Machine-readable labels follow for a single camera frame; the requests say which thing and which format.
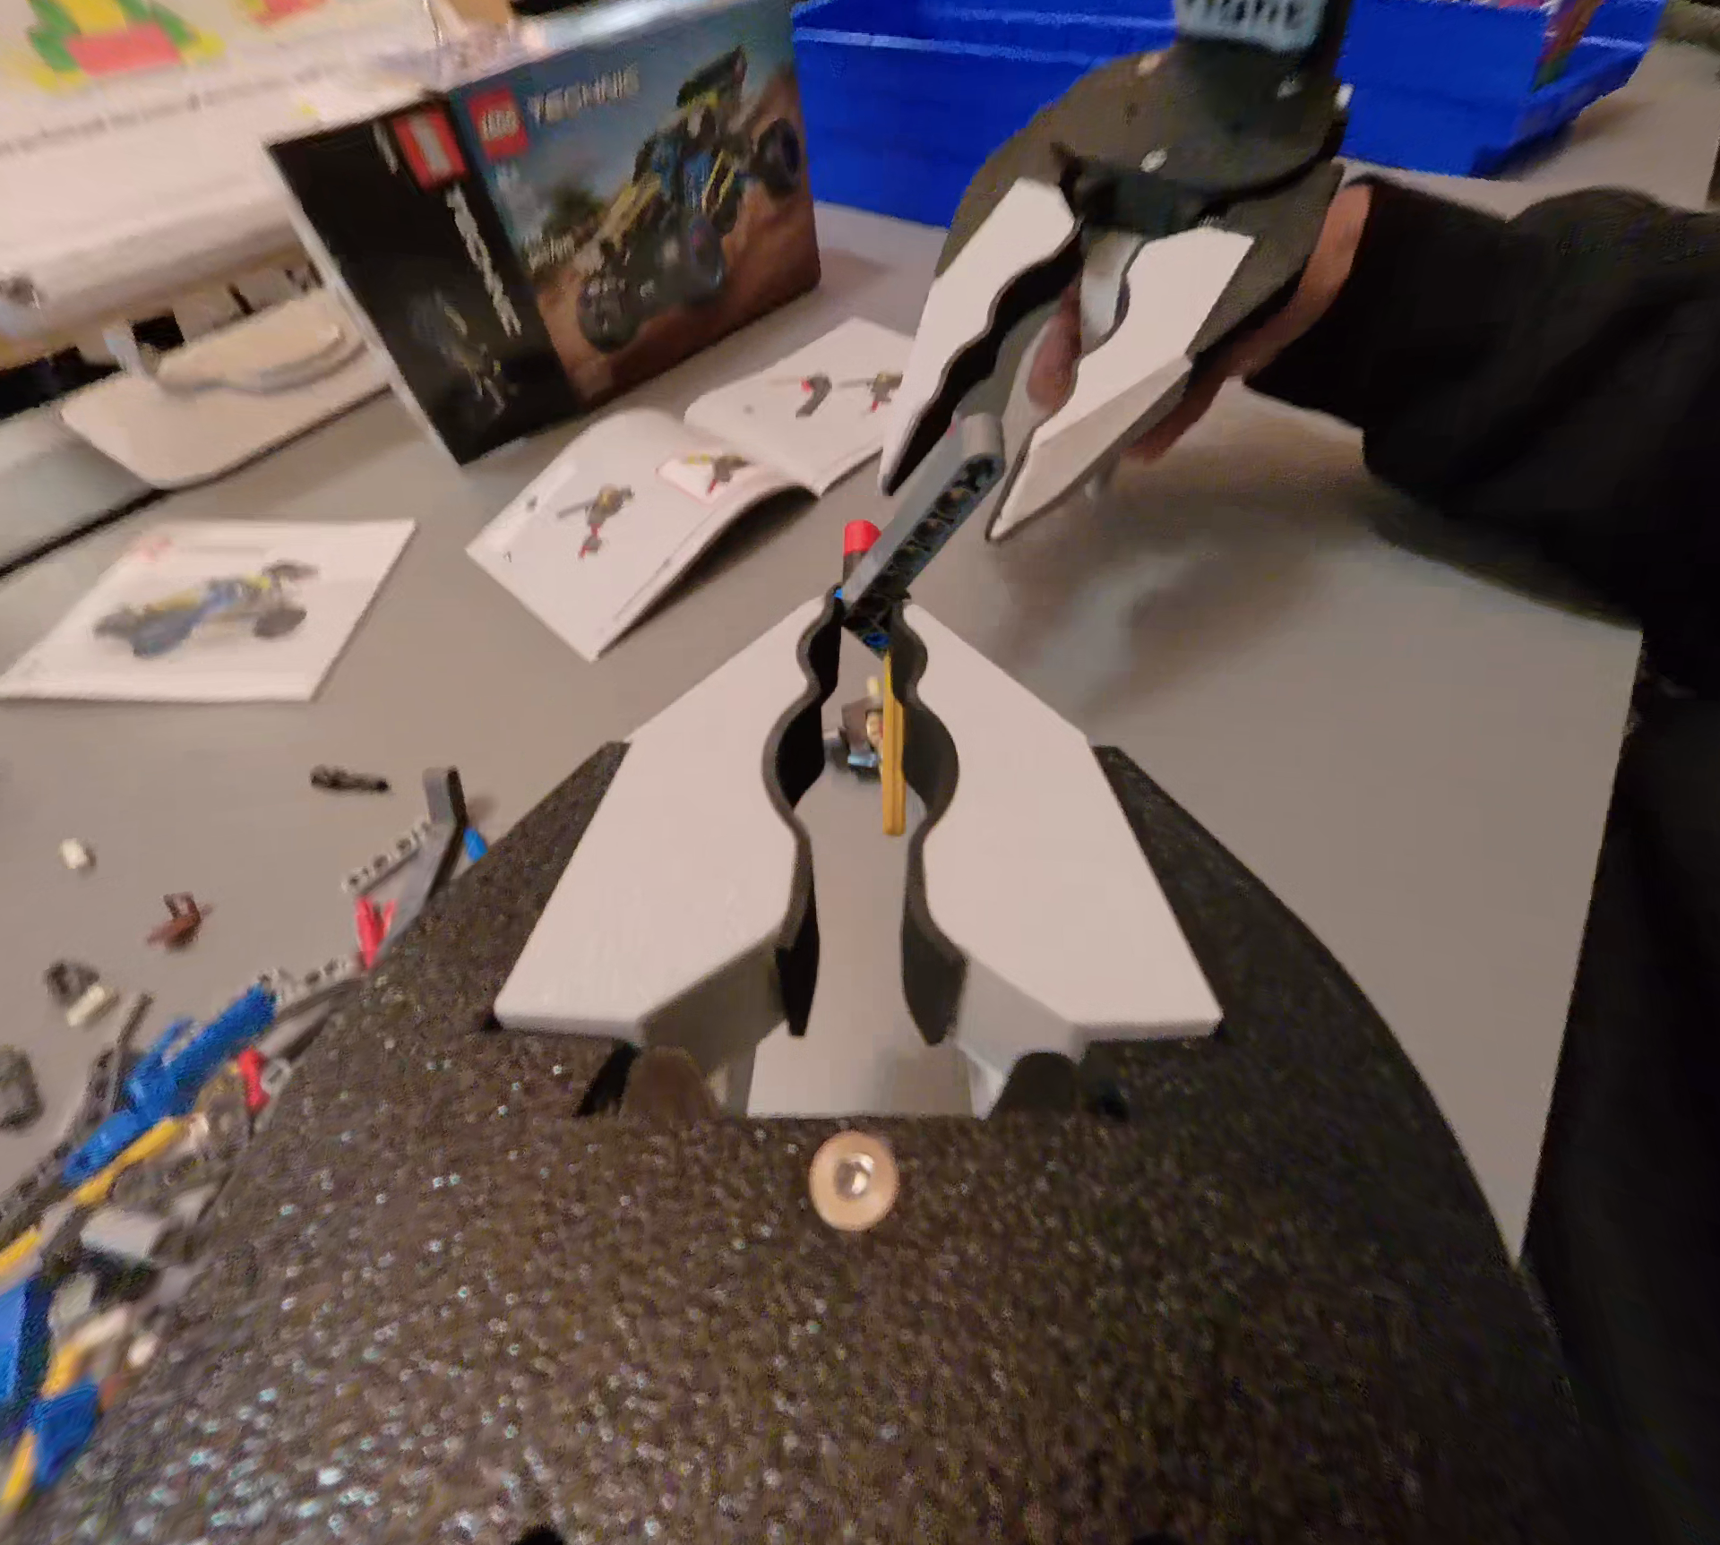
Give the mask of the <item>closed instruction booklet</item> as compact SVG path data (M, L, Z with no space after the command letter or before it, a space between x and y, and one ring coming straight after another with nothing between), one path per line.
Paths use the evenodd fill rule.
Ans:
M301 706L324 692L416 525L167 525L7 680L7 699Z

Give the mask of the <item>light grey short beam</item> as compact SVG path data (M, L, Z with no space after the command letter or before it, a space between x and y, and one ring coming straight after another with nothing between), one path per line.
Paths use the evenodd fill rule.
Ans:
M390 838L379 855L364 855L363 867L349 867L339 878L339 894L363 898L369 889L382 889L392 870L404 870L433 838L433 817L407 825L400 838Z

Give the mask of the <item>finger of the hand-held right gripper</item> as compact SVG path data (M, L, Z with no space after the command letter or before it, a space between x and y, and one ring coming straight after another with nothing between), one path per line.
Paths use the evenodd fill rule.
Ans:
M1085 270L1085 226L1061 181L1016 176L934 280L890 402L877 497L902 497L960 409L999 372L1005 337L1061 301Z
M1190 379L1190 337L1222 301L1255 240L1190 226L1177 240L1097 233L1077 280L1085 331L1111 331L1077 356L1061 409L1016 449L988 544L1042 525L1077 493L1097 493L1113 456L1148 435Z

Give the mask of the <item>open instruction booklet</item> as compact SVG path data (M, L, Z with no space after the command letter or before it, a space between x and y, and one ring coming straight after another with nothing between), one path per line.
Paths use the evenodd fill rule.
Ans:
M686 417L606 417L462 555L597 660L756 507L819 503L866 469L903 361L913 332L848 316Z

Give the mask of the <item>dark grey angled beam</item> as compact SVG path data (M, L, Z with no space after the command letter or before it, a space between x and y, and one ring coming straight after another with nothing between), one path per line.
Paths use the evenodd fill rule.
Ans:
M428 771L422 793L428 793L428 834L404 867L390 941L400 941L422 920L422 909L455 881L462 862L469 810L462 810L459 771Z

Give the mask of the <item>pile of toy building pieces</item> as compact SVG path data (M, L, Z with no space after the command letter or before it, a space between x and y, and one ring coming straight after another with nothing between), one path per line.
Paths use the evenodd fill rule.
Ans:
M307 977L271 968L217 1020L167 1021L137 1055L113 1041L67 1144L7 1193L7 1535L157 1357L222 1190L363 977L353 953Z

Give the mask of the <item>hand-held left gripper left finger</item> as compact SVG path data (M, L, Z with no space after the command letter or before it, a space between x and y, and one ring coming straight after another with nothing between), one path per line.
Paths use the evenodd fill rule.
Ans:
M627 736L499 999L507 1034L686 1051L726 1114L756 1051L808 1011L814 862L799 795L827 775L843 599L799 604Z

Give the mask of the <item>grey beam yellow axle assembly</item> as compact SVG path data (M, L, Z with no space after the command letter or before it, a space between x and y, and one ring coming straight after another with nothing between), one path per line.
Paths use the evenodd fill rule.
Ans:
M952 526L1005 479L1005 421L966 417L902 485L884 526L848 526L843 618L877 659L877 795L884 834L903 834L903 714L890 680L890 625L903 611L913 584L940 562Z

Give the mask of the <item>person's right hand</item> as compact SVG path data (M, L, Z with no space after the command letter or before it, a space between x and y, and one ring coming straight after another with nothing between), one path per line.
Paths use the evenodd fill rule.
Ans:
M1319 323L1319 311L1329 311L1329 301L1358 261L1368 207L1372 207L1372 187L1366 176L1349 176L1334 187L1334 201L1327 207L1313 256L1301 270L1292 299L1271 316L1262 316L1250 332L1217 346L1207 356L1207 368L1190 372L1178 402L1152 432L1145 432L1126 449L1126 456L1138 456L1138 462L1165 456L1215 409L1222 382L1250 382L1292 337L1306 337ZM1077 356L1085 356L1085 309L1077 309L1077 285L1069 285L1055 311L1048 316L1042 337L1028 346L1023 400L1035 417L1055 417L1069 402L1075 379L1077 379Z

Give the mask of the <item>grey flat stand base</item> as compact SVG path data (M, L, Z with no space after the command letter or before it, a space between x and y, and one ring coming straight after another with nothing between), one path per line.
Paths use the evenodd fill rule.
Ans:
M390 372L327 292L200 332L57 402L67 435L152 493L187 493L390 393Z

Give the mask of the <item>toy car set box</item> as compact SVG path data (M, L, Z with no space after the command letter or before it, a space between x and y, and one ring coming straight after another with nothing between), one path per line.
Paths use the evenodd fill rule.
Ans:
M455 462L819 285L793 0L593 0L382 52L345 90L271 174Z

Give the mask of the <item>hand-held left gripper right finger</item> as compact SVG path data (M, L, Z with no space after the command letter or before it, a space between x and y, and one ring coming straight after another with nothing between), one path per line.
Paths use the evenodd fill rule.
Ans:
M1028 1055L1215 1041L1222 1007L1097 751L928 611L897 618L915 1034L966 1060L970 1114Z

